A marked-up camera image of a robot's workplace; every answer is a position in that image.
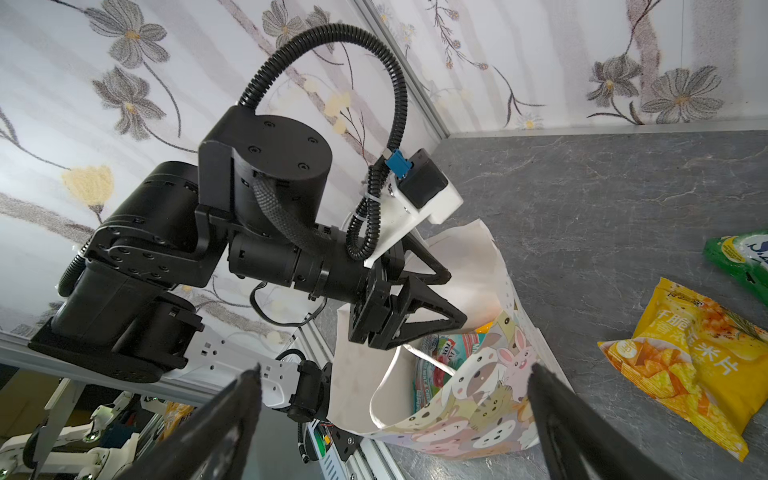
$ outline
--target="yellow chip bag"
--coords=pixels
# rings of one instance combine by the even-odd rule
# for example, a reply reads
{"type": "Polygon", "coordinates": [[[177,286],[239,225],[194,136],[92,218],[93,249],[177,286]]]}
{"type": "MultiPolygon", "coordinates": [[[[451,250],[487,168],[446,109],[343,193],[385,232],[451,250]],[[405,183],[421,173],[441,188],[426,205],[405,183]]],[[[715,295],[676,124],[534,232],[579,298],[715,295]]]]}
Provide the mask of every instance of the yellow chip bag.
{"type": "Polygon", "coordinates": [[[598,345],[643,392],[744,461],[741,433],[768,399],[768,332],[662,278],[632,338],[598,345]]]}

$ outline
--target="braided cable sleeve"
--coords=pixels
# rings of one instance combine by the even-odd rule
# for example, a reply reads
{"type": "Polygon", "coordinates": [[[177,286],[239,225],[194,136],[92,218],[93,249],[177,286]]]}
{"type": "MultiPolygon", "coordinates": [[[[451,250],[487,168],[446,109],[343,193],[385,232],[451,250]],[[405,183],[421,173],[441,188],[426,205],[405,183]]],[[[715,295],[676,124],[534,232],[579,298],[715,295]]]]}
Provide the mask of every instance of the braided cable sleeve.
{"type": "MultiPolygon", "coordinates": [[[[256,107],[259,102],[261,102],[272,83],[274,83],[277,77],[296,59],[320,45],[338,41],[363,47],[366,50],[371,51],[384,64],[384,67],[392,80],[392,88],[395,93],[395,114],[392,119],[392,130],[389,132],[389,139],[387,140],[386,146],[390,151],[398,149],[406,129],[406,118],[408,116],[408,90],[405,77],[402,74],[402,69],[397,62],[395,55],[392,54],[386,45],[384,45],[375,35],[353,25],[321,25],[305,30],[291,39],[278,51],[272,54],[256,75],[253,76],[253,79],[251,79],[243,92],[243,95],[240,97],[239,103],[244,107],[256,110],[256,107]]],[[[367,187],[369,195],[373,197],[378,197],[380,195],[382,186],[386,181],[388,174],[389,168],[383,162],[377,162],[374,167],[369,169],[367,187]]],[[[253,187],[254,193],[257,192],[257,188],[259,187],[253,187]]],[[[366,218],[368,224],[366,235],[362,241],[362,245],[359,245],[358,236],[362,229],[362,221],[354,217],[347,230],[346,250],[349,257],[353,260],[364,260],[371,256],[376,249],[376,244],[379,242],[379,232],[381,230],[379,202],[363,198],[356,209],[356,213],[360,217],[366,218]]],[[[283,232],[281,227],[277,224],[275,224],[275,227],[288,238],[290,238],[289,234],[299,234],[298,230],[286,233],[283,232]]],[[[307,234],[301,236],[305,239],[308,238],[307,234]]]]}
{"type": "Polygon", "coordinates": [[[261,212],[288,241],[307,253],[325,254],[331,243],[330,237],[307,227],[283,207],[277,198],[274,179],[256,175],[250,185],[261,212]]]}

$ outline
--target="cable tie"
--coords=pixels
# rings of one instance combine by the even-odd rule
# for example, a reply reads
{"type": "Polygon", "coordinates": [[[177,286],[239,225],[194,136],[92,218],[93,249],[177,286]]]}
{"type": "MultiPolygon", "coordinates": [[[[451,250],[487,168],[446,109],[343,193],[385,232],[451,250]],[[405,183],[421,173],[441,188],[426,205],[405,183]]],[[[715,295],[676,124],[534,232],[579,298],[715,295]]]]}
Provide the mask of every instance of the cable tie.
{"type": "Polygon", "coordinates": [[[370,192],[366,192],[366,193],[365,193],[365,195],[363,195],[363,196],[364,196],[365,198],[368,198],[368,199],[370,199],[370,200],[373,200],[373,201],[375,201],[375,202],[376,202],[376,203],[378,203],[378,204],[382,203],[382,199],[380,199],[380,198],[378,198],[378,197],[374,197],[373,195],[371,195],[371,194],[370,194],[370,192]]]}

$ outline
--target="cartoon print bag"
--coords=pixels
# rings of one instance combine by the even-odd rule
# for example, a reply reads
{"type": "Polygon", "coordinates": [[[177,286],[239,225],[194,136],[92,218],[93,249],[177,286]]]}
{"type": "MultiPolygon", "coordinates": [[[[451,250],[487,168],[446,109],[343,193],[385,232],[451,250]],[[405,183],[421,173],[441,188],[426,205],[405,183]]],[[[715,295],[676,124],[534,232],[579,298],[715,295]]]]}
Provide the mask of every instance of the cartoon print bag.
{"type": "MultiPolygon", "coordinates": [[[[476,220],[427,240],[452,274],[432,288],[468,320],[460,332],[493,322],[479,349],[432,401],[413,412],[418,348],[370,349],[347,341],[349,305],[338,310],[328,419],[341,429],[420,452],[463,460],[526,449],[538,443],[528,402],[531,367],[543,362],[568,385],[541,332],[533,326],[488,228],[476,220]]],[[[427,273],[415,257],[406,269],[427,273]]],[[[420,310],[409,322],[433,319],[420,310]]]]}

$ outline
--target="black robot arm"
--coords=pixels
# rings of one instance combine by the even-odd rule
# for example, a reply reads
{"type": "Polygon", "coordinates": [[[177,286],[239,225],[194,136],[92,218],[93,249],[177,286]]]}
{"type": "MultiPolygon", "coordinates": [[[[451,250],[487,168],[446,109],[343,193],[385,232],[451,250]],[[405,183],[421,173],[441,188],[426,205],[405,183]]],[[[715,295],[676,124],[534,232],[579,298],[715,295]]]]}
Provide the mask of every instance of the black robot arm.
{"type": "MultiPolygon", "coordinates": [[[[158,165],[96,229],[62,277],[59,290],[67,301],[30,348],[131,382],[155,382],[183,369],[189,345],[204,325],[193,306],[171,290],[180,284],[206,286],[227,247],[230,271],[241,278],[292,286],[311,299],[351,303],[354,342],[389,349],[460,328],[466,316],[427,286],[447,282],[450,273],[413,235],[369,260],[370,268],[364,265],[379,239],[379,192],[389,176],[386,158],[402,138],[406,102],[399,66],[372,35],[325,25],[297,36],[267,61],[240,104],[206,136],[199,166],[158,165]],[[388,149],[369,169],[368,195],[346,234],[315,223],[332,161],[325,139],[299,121],[253,111],[291,61],[330,41],[374,51],[396,94],[388,149]],[[359,218],[367,219],[362,239],[359,218]],[[404,271],[407,251],[435,273],[404,271]],[[390,293],[394,285],[402,285],[399,295],[390,293]],[[419,308],[441,319],[406,323],[419,308]]],[[[424,151],[411,160],[409,172],[388,181],[396,187],[403,182],[399,191],[421,207],[449,182],[424,151]]]]}

